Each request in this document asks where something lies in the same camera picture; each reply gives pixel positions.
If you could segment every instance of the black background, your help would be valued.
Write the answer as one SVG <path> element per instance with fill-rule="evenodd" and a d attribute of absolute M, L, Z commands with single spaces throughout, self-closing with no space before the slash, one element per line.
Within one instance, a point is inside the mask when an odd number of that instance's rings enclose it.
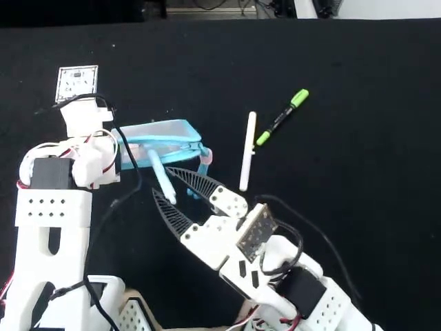
<path fill-rule="evenodd" d="M 385 330 L 439 330 L 441 21 L 209 21 L 0 31 L 0 279 L 13 268 L 15 181 L 24 153 L 65 138 L 50 105 L 60 66 L 99 64 L 123 125 L 185 118 L 214 151 L 210 176 L 237 188 L 248 112 L 258 131 L 300 88 L 309 100 L 255 156 L 249 192 L 272 193 L 336 243 Z M 196 167 L 196 162 L 178 166 Z M 94 195 L 92 232 L 114 197 Z M 182 198 L 185 209 L 201 204 Z M 315 233 L 292 221 L 326 274 Z M 140 290 L 166 328 L 225 325 L 241 298 L 170 234 L 148 190 L 119 210 L 92 271 Z"/>

